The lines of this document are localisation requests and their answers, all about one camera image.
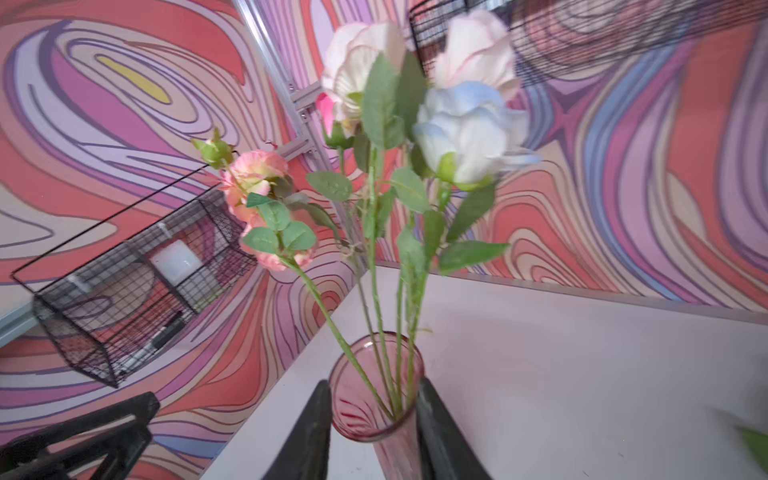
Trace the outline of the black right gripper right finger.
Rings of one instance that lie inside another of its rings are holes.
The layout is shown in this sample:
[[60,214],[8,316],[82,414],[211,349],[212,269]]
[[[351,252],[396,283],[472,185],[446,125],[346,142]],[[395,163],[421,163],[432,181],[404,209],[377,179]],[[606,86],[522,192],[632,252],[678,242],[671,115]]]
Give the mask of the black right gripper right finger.
[[415,411],[423,479],[491,479],[428,378]]

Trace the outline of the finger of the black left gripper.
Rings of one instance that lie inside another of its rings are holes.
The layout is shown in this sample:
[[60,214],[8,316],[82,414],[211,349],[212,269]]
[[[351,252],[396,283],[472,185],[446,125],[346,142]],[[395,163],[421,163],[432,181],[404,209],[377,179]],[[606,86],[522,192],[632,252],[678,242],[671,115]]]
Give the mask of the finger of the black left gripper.
[[1,477],[74,479],[94,466],[93,479],[126,479],[153,440],[159,410],[146,392],[16,438],[1,447]]

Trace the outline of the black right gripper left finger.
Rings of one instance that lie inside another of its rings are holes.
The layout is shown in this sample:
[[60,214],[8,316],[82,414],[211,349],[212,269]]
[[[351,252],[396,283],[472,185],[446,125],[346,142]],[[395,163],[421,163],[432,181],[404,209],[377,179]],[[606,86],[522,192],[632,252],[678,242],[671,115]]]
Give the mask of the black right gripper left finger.
[[325,480],[328,475],[332,424],[327,380],[314,388],[293,429],[263,480]]

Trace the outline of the red rimmed glass vase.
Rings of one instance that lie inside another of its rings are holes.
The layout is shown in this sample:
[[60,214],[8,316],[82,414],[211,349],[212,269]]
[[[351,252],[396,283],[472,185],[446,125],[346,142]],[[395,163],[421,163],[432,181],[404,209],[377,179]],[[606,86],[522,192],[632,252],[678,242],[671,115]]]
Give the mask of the red rimmed glass vase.
[[415,407],[424,377],[418,348],[386,331],[350,345],[329,377],[332,424],[343,437],[370,444],[386,479],[421,479],[422,461]]

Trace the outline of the pink spray rose bunch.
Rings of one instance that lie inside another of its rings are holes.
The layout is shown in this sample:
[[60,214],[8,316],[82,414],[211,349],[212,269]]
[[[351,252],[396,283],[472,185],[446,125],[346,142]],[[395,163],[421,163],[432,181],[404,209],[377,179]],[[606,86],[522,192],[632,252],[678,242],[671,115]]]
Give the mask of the pink spray rose bunch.
[[[336,239],[353,260],[355,275],[361,276],[361,259],[365,259],[370,271],[375,270],[375,243],[379,227],[383,223],[384,195],[378,191],[379,168],[388,150],[407,143],[401,119],[396,117],[387,135],[367,133],[360,128],[349,140],[336,142],[339,159],[345,159],[348,148],[360,147],[355,154],[359,168],[366,171],[370,192],[352,205],[353,184],[339,171],[317,171],[307,174],[309,184],[331,202],[343,206],[343,223],[347,232],[352,230],[352,213],[360,216],[360,241]],[[293,179],[288,174],[287,161],[273,152],[252,151],[238,156],[234,148],[221,139],[215,129],[208,140],[191,139],[202,160],[222,174],[222,186],[231,207],[243,209],[241,215],[247,228],[243,231],[244,245],[261,259],[268,257],[279,266],[303,273],[303,265],[311,257],[316,236],[306,222],[295,218],[292,212],[303,209],[318,224],[331,230],[336,223],[321,206],[294,190]]]

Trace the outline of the cream peach rose stem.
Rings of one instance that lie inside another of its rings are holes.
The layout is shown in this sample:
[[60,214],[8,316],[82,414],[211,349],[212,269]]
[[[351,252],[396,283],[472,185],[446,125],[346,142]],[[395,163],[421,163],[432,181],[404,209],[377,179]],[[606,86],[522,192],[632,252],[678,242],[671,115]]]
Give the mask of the cream peach rose stem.
[[383,163],[387,152],[400,147],[405,138],[403,120],[396,113],[396,94],[407,53],[400,29],[391,22],[346,24],[332,37],[321,75],[321,93],[333,100],[335,120],[347,137],[354,138],[347,150],[353,151],[357,168],[365,175],[362,197],[351,210],[359,216],[377,333],[383,331],[377,242],[391,208],[391,200],[381,192]]

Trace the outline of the white rose stem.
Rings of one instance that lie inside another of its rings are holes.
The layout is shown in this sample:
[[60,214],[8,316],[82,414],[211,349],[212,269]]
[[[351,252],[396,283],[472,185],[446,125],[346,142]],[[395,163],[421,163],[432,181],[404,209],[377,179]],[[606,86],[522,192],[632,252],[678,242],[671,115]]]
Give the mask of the white rose stem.
[[[487,10],[450,20],[446,44],[436,57],[431,85],[426,91],[469,81],[496,89],[507,105],[521,88],[515,73],[515,52],[509,30],[498,16]],[[398,299],[398,325],[406,330],[403,312],[403,304]]]

